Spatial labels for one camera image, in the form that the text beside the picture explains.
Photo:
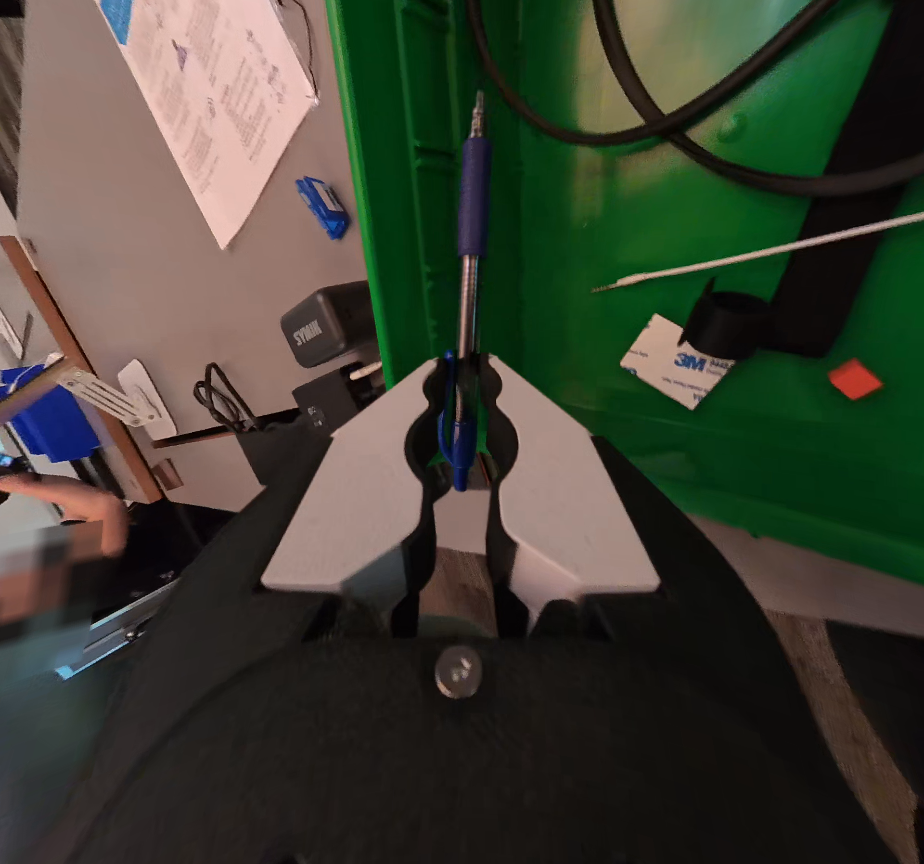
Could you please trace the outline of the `tilted board on white stand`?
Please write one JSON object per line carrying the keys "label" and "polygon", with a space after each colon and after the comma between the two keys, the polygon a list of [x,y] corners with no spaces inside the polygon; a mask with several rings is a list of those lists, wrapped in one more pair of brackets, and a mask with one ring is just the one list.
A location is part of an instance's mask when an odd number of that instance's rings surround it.
{"label": "tilted board on white stand", "polygon": [[76,399],[117,419],[125,427],[144,429],[152,441],[179,434],[167,403],[142,362],[129,362],[117,374],[116,386],[109,385],[60,351],[52,352],[35,364],[52,363],[61,358],[68,359],[74,366],[74,372],[64,380],[64,386]]}

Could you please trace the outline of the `black chair with silver frame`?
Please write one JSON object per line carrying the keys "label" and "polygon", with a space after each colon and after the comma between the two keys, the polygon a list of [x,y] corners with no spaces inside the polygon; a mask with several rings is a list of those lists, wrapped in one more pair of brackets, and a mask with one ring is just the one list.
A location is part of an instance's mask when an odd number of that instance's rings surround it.
{"label": "black chair with silver frame", "polygon": [[178,579],[170,579],[154,592],[93,623],[82,653],[74,662],[57,667],[54,673],[67,681],[134,642],[143,634],[178,582]]}

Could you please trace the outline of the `blue plastic bin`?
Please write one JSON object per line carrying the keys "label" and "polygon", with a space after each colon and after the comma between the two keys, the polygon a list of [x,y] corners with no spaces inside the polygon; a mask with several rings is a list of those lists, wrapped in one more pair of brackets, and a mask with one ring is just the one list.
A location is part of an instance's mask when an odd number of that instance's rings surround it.
{"label": "blue plastic bin", "polygon": [[61,358],[1,373],[2,425],[12,425],[29,454],[53,463],[82,460],[102,447],[76,397],[64,386],[73,372],[71,361]]}

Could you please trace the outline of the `blue pen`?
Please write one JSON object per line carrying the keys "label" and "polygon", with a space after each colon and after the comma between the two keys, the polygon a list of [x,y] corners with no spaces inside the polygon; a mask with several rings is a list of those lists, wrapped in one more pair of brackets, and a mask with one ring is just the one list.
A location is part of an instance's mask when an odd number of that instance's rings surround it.
{"label": "blue pen", "polygon": [[490,218],[491,159],[485,97],[483,90],[479,90],[469,135],[463,143],[456,238],[459,263],[456,345],[444,355],[445,403],[438,420],[440,452],[458,492],[468,488],[479,431],[479,310]]}

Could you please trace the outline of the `flat black device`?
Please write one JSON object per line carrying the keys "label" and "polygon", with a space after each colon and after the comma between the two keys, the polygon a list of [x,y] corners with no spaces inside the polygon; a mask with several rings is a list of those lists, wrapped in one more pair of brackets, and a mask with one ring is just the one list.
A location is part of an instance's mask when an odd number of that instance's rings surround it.
{"label": "flat black device", "polygon": [[383,364],[351,363],[292,390],[299,412],[316,430],[333,434],[385,391]]}

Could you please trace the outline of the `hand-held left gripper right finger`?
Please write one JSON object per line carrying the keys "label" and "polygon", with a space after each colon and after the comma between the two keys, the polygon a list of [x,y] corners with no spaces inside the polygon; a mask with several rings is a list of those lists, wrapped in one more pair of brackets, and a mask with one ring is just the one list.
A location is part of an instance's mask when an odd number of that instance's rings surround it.
{"label": "hand-held left gripper right finger", "polygon": [[483,357],[491,485],[486,554],[502,635],[549,605],[648,595],[661,579],[590,432],[494,355]]}

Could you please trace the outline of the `small orange square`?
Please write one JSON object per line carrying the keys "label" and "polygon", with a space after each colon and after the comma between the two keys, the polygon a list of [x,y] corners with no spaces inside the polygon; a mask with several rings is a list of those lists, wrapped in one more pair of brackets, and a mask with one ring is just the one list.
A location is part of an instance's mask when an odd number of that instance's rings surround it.
{"label": "small orange square", "polygon": [[859,401],[884,387],[883,381],[856,358],[832,369],[827,377],[837,392],[850,401]]}

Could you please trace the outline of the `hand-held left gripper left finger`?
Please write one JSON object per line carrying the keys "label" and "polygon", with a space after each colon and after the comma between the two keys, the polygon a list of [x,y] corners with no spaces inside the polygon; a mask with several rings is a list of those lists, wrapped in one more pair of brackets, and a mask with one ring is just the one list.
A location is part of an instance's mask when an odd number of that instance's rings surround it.
{"label": "hand-held left gripper left finger", "polygon": [[435,566],[441,361],[420,365],[332,436],[261,585],[363,604],[419,631]]}

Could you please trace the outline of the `thin white rod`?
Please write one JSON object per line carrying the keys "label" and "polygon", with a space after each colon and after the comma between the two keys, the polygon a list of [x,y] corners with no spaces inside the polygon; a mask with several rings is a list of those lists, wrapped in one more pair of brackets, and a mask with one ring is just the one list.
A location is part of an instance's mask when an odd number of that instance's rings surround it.
{"label": "thin white rod", "polygon": [[835,244],[871,236],[874,234],[884,234],[886,232],[893,231],[898,228],[916,225],[920,223],[923,223],[923,212],[922,211],[901,215],[895,218],[887,219],[884,221],[879,221],[876,223],[867,223],[864,225],[858,225],[858,226],[850,227],[847,229],[838,230],[833,233],[802,238],[800,240],[778,245],[778,246],[771,246],[771,247],[766,247],[763,249],[751,250],[751,251],[733,255],[733,256],[701,261],[701,262],[697,262],[693,264],[677,266],[674,268],[665,268],[665,269],[656,270],[656,271],[640,271],[636,273],[631,273],[631,274],[628,274],[626,276],[619,278],[618,280],[612,283],[595,286],[590,290],[590,293],[592,295],[601,294],[605,292],[614,291],[620,288],[629,287],[631,285],[641,284],[641,283],[648,282],[648,281],[662,280],[662,279],[672,278],[676,276],[684,276],[690,273],[722,269],[725,267],[736,266],[739,264],[751,262],[753,260],[770,258],[770,257],[784,255],[784,254],[791,254],[791,253],[798,252],[804,249],[809,249],[809,248],[835,245]]}

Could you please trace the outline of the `small black device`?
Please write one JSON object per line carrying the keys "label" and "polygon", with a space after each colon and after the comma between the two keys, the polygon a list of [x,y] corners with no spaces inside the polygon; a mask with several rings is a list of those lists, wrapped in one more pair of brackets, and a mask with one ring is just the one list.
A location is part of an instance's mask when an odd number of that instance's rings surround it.
{"label": "small black device", "polygon": [[283,314],[280,327],[306,370],[376,343],[370,285],[362,280],[320,288]]}

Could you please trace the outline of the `small blue object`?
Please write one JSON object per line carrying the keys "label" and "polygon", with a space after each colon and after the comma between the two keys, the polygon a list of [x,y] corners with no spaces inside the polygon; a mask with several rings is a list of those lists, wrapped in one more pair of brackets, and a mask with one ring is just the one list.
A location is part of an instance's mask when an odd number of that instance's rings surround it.
{"label": "small blue object", "polygon": [[343,239],[351,223],[350,216],[333,188],[315,177],[301,177],[295,181],[300,199],[317,220],[330,240]]}

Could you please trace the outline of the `printed paper sheet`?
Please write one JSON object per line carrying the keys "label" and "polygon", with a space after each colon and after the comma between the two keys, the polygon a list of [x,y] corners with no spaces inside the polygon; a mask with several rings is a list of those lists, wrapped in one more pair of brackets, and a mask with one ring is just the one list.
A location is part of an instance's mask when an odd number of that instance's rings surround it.
{"label": "printed paper sheet", "polygon": [[320,102],[277,0],[94,0],[217,246]]}

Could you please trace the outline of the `white adhesive pad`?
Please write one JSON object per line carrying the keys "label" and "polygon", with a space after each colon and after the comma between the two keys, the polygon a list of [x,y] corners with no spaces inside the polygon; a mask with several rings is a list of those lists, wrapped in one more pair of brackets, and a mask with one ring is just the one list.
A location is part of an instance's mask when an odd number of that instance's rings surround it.
{"label": "white adhesive pad", "polygon": [[620,367],[687,410],[695,410],[731,372],[734,361],[715,358],[682,341],[682,328],[654,314]]}

